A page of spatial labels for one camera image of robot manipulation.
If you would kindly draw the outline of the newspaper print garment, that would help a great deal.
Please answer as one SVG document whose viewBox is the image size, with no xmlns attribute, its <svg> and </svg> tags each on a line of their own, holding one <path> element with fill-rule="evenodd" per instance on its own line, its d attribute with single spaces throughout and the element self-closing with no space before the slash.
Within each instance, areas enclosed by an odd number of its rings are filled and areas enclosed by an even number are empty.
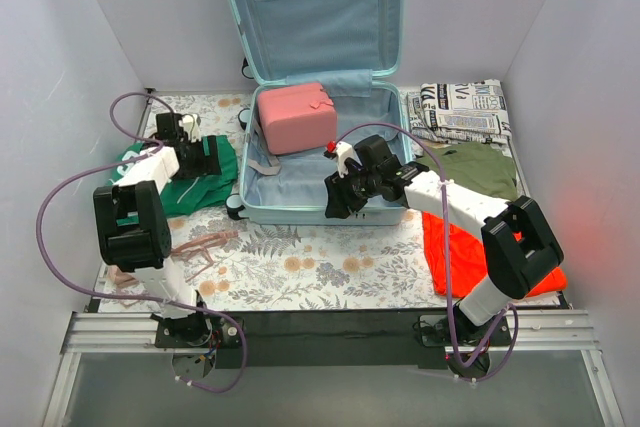
<svg viewBox="0 0 640 427">
<path fill-rule="evenodd" d="M 432 142 L 506 145 L 512 136 L 501 82 L 424 83 L 407 94 L 410 131 Z"/>
</svg>

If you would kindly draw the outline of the beige pink bra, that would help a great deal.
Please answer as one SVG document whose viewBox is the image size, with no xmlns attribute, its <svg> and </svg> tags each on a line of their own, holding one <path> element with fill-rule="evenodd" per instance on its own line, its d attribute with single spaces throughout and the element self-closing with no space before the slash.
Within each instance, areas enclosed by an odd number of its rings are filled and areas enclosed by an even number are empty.
<svg viewBox="0 0 640 427">
<path fill-rule="evenodd" d="M 162 267 L 159 269 L 139 267 L 128 272 L 113 265 L 107 269 L 107 278 L 120 290 L 142 285 L 151 296 L 188 303 L 195 300 L 196 294 L 191 292 L 191 287 L 185 279 L 182 263 L 200 255 L 207 261 L 206 268 L 211 267 L 213 260 L 209 250 L 225 246 L 237 237 L 237 231 L 207 234 L 174 247 L 169 256 L 161 262 Z"/>
</svg>

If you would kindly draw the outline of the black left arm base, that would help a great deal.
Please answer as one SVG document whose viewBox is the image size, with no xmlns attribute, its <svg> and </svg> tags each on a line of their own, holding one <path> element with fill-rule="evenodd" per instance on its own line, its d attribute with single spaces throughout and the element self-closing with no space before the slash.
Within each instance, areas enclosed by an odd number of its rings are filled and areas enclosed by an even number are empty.
<svg viewBox="0 0 640 427">
<path fill-rule="evenodd" d="M 154 345 L 158 348 L 239 348 L 239 332 L 245 329 L 242 317 L 233 317 L 235 325 L 201 312 L 179 319 L 152 314 L 150 319 L 157 323 Z"/>
</svg>

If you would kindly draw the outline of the bright orange shorts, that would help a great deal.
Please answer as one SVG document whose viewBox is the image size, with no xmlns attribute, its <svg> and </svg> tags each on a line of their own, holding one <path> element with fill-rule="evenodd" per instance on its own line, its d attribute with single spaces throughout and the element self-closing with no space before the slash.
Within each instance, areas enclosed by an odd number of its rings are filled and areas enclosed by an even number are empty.
<svg viewBox="0 0 640 427">
<path fill-rule="evenodd" d="M 425 258 L 436 293 L 445 296 L 450 285 L 453 297 L 465 297 L 488 273 L 482 243 L 463 229 L 450 226 L 451 282 L 447 283 L 444 221 L 435 215 L 423 213 L 422 226 Z"/>
</svg>

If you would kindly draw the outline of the green Guess t-shirt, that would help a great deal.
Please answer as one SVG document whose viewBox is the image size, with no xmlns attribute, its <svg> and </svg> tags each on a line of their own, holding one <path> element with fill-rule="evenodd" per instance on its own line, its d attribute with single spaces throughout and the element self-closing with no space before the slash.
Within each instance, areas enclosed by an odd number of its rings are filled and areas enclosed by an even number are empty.
<svg viewBox="0 0 640 427">
<path fill-rule="evenodd" d="M 226 136 L 216 136 L 221 175 L 206 175 L 194 179 L 172 180 L 160 192 L 167 218 L 189 216 L 199 210 L 219 206 L 231 194 L 238 178 L 236 152 Z"/>
</svg>

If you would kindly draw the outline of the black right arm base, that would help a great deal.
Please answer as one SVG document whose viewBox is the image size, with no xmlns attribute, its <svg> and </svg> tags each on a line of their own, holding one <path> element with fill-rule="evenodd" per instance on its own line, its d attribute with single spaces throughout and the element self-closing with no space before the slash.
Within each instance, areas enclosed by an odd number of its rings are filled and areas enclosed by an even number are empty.
<svg viewBox="0 0 640 427">
<path fill-rule="evenodd" d="M 473 324 L 456 322 L 456 338 L 461 347 L 477 346 L 489 331 L 492 320 L 481 327 Z M 450 347 L 451 331 L 449 320 L 444 310 L 435 313 L 421 314 L 412 324 L 416 340 L 424 347 Z M 512 340 L 508 323 L 503 318 L 492 331 L 488 346 L 507 347 Z"/>
</svg>

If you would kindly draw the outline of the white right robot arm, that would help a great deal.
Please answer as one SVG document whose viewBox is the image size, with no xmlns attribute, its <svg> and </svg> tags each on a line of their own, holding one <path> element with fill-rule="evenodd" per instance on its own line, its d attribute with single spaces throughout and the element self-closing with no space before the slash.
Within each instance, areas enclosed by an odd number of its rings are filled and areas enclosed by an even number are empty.
<svg viewBox="0 0 640 427">
<path fill-rule="evenodd" d="M 452 308 L 454 336 L 475 344 L 507 305 L 526 297 L 564 259 L 539 205 L 521 196 L 509 202 L 474 192 L 428 167 L 400 162 L 387 142 L 372 135 L 356 145 L 331 142 L 325 157 L 337 164 L 325 178 L 328 219 L 346 219 L 374 197 L 444 220 L 479 240 L 487 272 Z"/>
</svg>

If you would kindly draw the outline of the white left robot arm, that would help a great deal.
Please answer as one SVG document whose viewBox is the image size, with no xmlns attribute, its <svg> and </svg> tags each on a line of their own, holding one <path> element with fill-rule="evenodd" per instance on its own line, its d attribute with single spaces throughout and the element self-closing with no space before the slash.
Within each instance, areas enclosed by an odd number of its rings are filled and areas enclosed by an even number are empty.
<svg viewBox="0 0 640 427">
<path fill-rule="evenodd" d="M 167 212 L 197 202 L 194 189 L 223 173 L 219 142 L 201 132 L 196 114 L 156 116 L 155 136 L 144 144 L 142 159 L 111 186 L 94 191 L 93 205 L 103 261 L 143 286 L 161 303 L 160 316 L 177 320 L 178 334 L 193 347 L 213 333 L 197 290 L 171 258 Z"/>
</svg>

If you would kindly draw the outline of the olive green folded shirt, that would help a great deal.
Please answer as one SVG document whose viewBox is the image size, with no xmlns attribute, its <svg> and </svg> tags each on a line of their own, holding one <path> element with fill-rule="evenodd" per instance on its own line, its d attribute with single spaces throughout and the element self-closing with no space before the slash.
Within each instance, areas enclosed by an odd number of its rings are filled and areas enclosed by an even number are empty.
<svg viewBox="0 0 640 427">
<path fill-rule="evenodd" d="M 466 142 L 435 148 L 447 179 L 483 195 L 514 201 L 518 198 L 516 165 L 488 144 Z"/>
</svg>

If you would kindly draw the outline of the pink toiletry case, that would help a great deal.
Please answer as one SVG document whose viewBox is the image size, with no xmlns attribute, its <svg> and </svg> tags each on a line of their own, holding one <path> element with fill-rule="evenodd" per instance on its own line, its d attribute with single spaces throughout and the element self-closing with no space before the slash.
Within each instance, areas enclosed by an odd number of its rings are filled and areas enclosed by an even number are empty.
<svg viewBox="0 0 640 427">
<path fill-rule="evenodd" d="M 319 82 L 265 90 L 257 96 L 257 107 L 274 155 L 323 147 L 336 138 L 334 102 Z"/>
</svg>

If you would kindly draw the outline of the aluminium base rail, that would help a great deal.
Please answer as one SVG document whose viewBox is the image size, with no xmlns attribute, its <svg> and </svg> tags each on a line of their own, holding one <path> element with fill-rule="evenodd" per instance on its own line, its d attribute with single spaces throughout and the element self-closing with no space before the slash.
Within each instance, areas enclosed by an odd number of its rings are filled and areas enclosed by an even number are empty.
<svg viewBox="0 0 640 427">
<path fill-rule="evenodd" d="M 451 375 L 435 312 L 247 312 L 214 366 L 145 314 L 76 314 L 48 426 L 620 426 L 588 315 L 527 309 L 491 342 L 493 376 Z"/>
</svg>

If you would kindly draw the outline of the light blue suitcase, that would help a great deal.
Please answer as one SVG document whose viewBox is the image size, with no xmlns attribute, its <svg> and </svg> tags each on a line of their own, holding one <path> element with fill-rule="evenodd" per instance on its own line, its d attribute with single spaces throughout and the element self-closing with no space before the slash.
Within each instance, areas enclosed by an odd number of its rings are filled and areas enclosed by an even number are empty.
<svg viewBox="0 0 640 427">
<path fill-rule="evenodd" d="M 404 0 L 228 0 L 245 60 L 257 82 L 240 114 L 245 136 L 239 190 L 226 209 L 234 220 L 258 224 L 394 225 L 405 207 L 381 197 L 346 219 L 325 217 L 324 180 L 337 170 L 327 145 L 274 155 L 257 107 L 259 93 L 319 82 L 334 102 L 334 141 L 356 145 L 381 136 L 401 163 L 412 161 L 409 121 L 389 82 L 401 52 Z"/>
</svg>

